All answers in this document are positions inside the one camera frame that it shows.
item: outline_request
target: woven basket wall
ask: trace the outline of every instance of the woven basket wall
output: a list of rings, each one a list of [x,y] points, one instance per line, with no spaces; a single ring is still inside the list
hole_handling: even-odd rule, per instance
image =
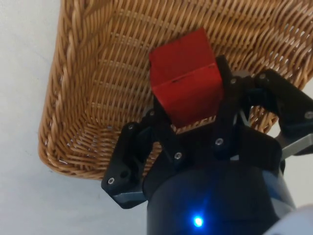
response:
[[[121,127],[140,121],[152,103],[148,53],[199,27],[233,70],[274,68],[302,89],[313,75],[312,12],[311,0],[62,0],[39,131],[42,161],[65,175],[101,179]],[[254,108],[255,129],[267,132],[275,121]]]

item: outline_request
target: red block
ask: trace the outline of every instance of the red block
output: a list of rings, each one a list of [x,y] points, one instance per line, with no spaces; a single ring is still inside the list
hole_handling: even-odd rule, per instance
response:
[[[156,48],[149,59],[152,91],[176,127],[216,114],[223,85],[203,28]]]

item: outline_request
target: bolt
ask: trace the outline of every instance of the bolt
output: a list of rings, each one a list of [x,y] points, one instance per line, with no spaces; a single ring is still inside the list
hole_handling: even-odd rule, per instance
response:
[[[222,138],[218,138],[216,141],[215,141],[215,144],[216,145],[222,145],[224,143],[224,140]]]
[[[312,119],[313,118],[313,112],[312,111],[307,111],[305,114],[304,114],[304,117],[306,119]]]
[[[175,156],[174,156],[174,158],[175,158],[176,160],[181,159],[181,157],[182,157],[182,154],[181,154],[180,152],[176,153]]]
[[[112,185],[112,184],[114,183],[114,180],[115,180],[115,179],[114,179],[113,177],[112,177],[112,178],[109,178],[108,184],[109,184],[109,185]]]
[[[233,78],[233,79],[230,80],[230,83],[231,83],[231,84],[235,84],[236,82],[237,82],[237,79],[236,79],[236,78]]]
[[[264,78],[266,78],[265,73],[263,73],[263,74],[260,75],[260,79],[264,79]]]

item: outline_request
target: white surface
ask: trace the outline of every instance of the white surface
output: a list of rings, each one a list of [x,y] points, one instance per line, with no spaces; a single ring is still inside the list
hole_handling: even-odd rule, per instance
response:
[[[58,175],[39,160],[59,6],[59,0],[0,0],[0,234],[143,235],[145,205],[122,210],[99,182]],[[312,83],[306,92],[313,96]],[[313,202],[312,168],[310,156],[287,162],[298,206]]]
[[[278,221],[264,235],[312,235],[313,205],[299,208]]]

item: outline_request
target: blue led light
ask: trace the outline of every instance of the blue led light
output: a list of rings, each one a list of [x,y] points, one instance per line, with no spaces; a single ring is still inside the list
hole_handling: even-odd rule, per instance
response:
[[[203,219],[199,216],[194,218],[194,225],[196,227],[201,227],[203,225]]]

